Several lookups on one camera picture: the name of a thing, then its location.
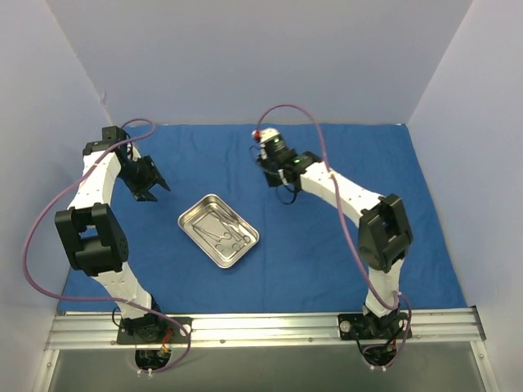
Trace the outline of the stainless steel instrument tray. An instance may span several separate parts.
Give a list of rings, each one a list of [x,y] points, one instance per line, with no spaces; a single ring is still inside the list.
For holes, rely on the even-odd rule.
[[[235,265],[260,239],[258,231],[216,194],[203,196],[177,223],[223,270]]]

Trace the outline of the blue surgical drape cloth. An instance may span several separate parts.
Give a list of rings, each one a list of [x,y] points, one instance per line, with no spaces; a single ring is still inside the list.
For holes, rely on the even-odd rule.
[[[159,127],[138,148],[168,189],[137,202],[118,181],[111,207],[126,234],[133,273],[170,314],[346,312],[367,294],[337,212],[319,198],[272,189],[253,161],[253,125]],[[327,149],[332,169],[404,202],[413,243],[400,289],[415,309],[465,306],[436,209],[404,125],[282,125],[297,152]],[[258,243],[222,269],[180,229],[179,215],[215,194],[259,233]]]

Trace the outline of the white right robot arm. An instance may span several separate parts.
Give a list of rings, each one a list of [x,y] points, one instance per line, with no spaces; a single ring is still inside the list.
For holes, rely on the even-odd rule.
[[[367,190],[329,168],[310,152],[262,148],[257,163],[271,187],[292,185],[337,208],[349,248],[369,290],[364,300],[364,330],[375,337],[392,327],[399,308],[400,271],[413,241],[405,206],[397,195]]]

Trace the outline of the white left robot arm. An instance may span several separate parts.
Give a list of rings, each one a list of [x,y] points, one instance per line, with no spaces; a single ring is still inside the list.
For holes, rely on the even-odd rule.
[[[139,283],[128,264],[127,238],[110,204],[118,179],[138,202],[155,202],[150,192],[156,185],[170,190],[153,159],[142,156],[120,127],[104,127],[98,141],[83,149],[83,175],[72,202],[55,214],[55,225],[70,266],[97,281],[120,308],[125,328],[136,323],[135,331],[146,342],[164,334],[165,322],[149,311],[158,304]]]

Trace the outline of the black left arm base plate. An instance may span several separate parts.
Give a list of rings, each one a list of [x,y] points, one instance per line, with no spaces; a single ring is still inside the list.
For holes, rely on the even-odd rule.
[[[187,336],[177,324],[147,314],[130,319],[122,318],[118,326],[118,345],[159,345],[160,343],[186,343]]]

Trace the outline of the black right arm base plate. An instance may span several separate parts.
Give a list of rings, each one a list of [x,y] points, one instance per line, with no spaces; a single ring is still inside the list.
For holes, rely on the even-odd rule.
[[[339,336],[343,341],[395,340],[412,337],[406,331],[408,315],[393,311],[381,318],[372,313],[348,313],[337,316]]]

